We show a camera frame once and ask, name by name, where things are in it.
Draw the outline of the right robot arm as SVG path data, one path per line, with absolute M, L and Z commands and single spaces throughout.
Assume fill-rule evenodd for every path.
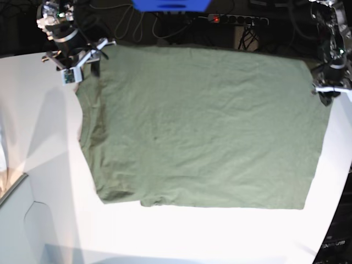
M 90 65 L 93 76 L 100 77 L 101 49 L 107 39 L 94 36 L 96 18 L 89 16 L 87 26 L 79 20 L 82 7 L 83 1 L 43 1 L 37 10 L 37 27 L 57 48 L 41 60 L 55 64 L 64 85 L 82 82 L 85 64 Z

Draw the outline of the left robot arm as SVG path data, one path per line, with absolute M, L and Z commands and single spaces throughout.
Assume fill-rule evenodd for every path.
M 322 63 L 311 69 L 312 93 L 324 106 L 351 93 L 351 2 L 313 1 L 311 16 L 323 33 Z

